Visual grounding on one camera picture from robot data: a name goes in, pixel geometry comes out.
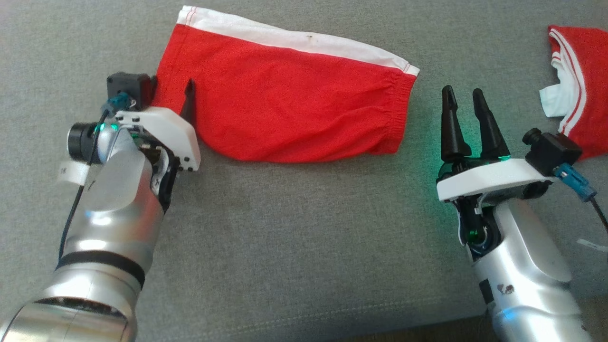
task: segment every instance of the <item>folded red shorts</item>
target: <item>folded red shorts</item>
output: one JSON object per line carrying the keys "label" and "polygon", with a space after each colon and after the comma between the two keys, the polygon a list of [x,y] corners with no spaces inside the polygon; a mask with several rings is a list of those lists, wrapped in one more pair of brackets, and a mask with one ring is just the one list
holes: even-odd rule
{"label": "folded red shorts", "polygon": [[564,117],[559,132],[582,148],[581,158],[608,153],[608,33],[551,25],[549,42],[560,83],[541,90],[545,114]]}
{"label": "folded red shorts", "polygon": [[153,105],[180,113],[244,161],[321,162],[395,153],[419,69],[378,47],[184,6],[158,67]]}

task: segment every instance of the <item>seam stitching on gray fabric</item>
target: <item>seam stitching on gray fabric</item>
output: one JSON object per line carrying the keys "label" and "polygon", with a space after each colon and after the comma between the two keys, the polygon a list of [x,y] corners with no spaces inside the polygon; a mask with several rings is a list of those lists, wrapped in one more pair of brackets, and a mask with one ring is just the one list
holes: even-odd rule
{"label": "seam stitching on gray fabric", "polygon": [[[438,298],[437,296],[434,296],[434,297],[427,298],[427,300],[430,301],[430,300],[437,299],[437,298]],[[196,335],[186,335],[186,336],[181,336],[179,338],[164,339],[161,341],[175,341],[175,340],[182,340],[184,338],[194,338],[194,337],[203,337],[204,340],[208,341],[211,337],[221,335],[223,333],[226,333],[226,336],[240,335],[243,333],[270,329],[272,327],[277,327],[277,326],[290,326],[290,325],[296,324],[297,321],[300,321],[300,322],[302,322],[302,321],[304,321],[304,322],[323,321],[326,319],[330,319],[333,315],[336,315],[336,314],[351,316],[351,315],[355,315],[356,313],[361,313],[361,312],[380,312],[380,311],[386,311],[386,310],[394,310],[394,309],[397,309],[396,306],[404,307],[403,304],[410,304],[410,303],[411,303],[411,301],[386,302],[386,303],[382,303],[382,304],[364,305],[361,307],[353,307],[353,308],[349,308],[349,309],[340,309],[340,310],[332,310],[332,311],[320,312],[320,313],[311,313],[308,315],[300,315],[300,316],[294,316],[294,317],[288,317],[288,318],[273,319],[272,321],[248,324],[248,325],[238,326],[238,327],[229,328],[229,329],[211,330],[209,332],[199,333]]]}

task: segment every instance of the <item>gray fabric surface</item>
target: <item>gray fabric surface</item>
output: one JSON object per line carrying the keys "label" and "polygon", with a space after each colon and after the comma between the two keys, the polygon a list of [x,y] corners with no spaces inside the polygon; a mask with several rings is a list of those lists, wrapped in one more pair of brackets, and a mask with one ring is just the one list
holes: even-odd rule
{"label": "gray fabric surface", "polygon": [[[318,341],[479,314],[482,297],[436,199],[441,88],[454,86],[479,152],[471,92],[484,90],[516,157],[554,131],[538,90],[556,82],[548,24],[608,29],[603,0],[193,1],[292,30],[373,44],[421,68],[396,155],[312,165],[243,163],[202,146],[179,177],[137,306],[139,341]],[[153,74],[183,3],[0,5],[0,314],[49,280],[76,188],[56,184],[73,122],[96,120],[105,77]],[[608,208],[608,157],[580,163]],[[533,202],[578,297],[608,293],[608,245],[562,185]]]}

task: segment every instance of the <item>white cable tag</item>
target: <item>white cable tag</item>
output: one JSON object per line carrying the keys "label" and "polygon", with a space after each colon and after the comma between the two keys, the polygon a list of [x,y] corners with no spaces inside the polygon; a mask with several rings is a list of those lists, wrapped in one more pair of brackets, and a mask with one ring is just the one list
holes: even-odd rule
{"label": "white cable tag", "polygon": [[600,251],[600,252],[604,252],[604,253],[608,253],[608,247],[606,246],[600,246],[600,245],[596,245],[593,242],[589,242],[587,240],[583,240],[583,239],[578,239],[577,241],[578,243],[580,243],[581,245],[587,246],[589,248],[593,248],[596,251]]}
{"label": "white cable tag", "polygon": [[89,174],[89,166],[78,161],[63,161],[59,165],[58,181],[66,181],[78,185],[85,185],[86,176]]}

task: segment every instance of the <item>red garment with white trim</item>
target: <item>red garment with white trim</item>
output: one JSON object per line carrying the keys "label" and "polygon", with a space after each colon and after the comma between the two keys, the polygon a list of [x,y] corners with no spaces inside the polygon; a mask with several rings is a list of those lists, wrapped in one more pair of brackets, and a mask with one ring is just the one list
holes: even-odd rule
{"label": "red garment with white trim", "polygon": [[560,84],[541,90],[548,117],[564,116],[559,132],[583,150],[581,159],[608,153],[608,33],[549,26]]}
{"label": "red garment with white trim", "polygon": [[395,153],[419,69],[378,47],[184,6],[153,105],[180,113],[195,82],[195,129],[246,161],[319,162]]}

